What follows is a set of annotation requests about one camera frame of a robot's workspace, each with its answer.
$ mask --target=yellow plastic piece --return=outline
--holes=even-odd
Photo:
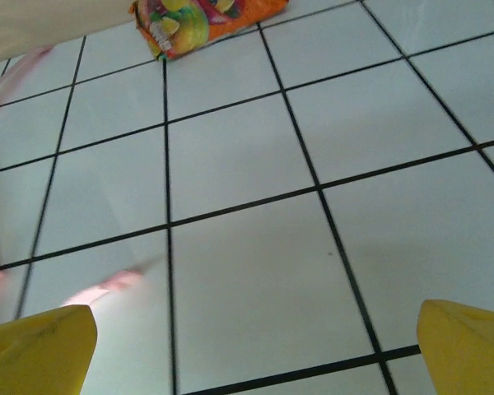
[[[78,395],[96,341],[88,306],[0,325],[0,395]]]
[[[417,338],[439,395],[494,395],[494,313],[426,300]]]

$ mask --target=white tile floor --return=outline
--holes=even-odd
[[[129,24],[0,91],[0,323],[153,263],[82,393],[433,395],[421,302],[494,310],[494,0],[291,0],[150,59]]]

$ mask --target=floor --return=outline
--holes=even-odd
[[[0,90],[0,323],[146,264],[83,394],[434,394],[422,301],[494,310],[494,1],[291,0],[150,59],[123,25]]]

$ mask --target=colorful packaging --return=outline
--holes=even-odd
[[[269,18],[289,0],[137,0],[129,12],[153,55],[177,58]]]

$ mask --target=snack bag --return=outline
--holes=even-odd
[[[289,0],[137,0],[129,12],[152,54],[177,58],[283,10]]]

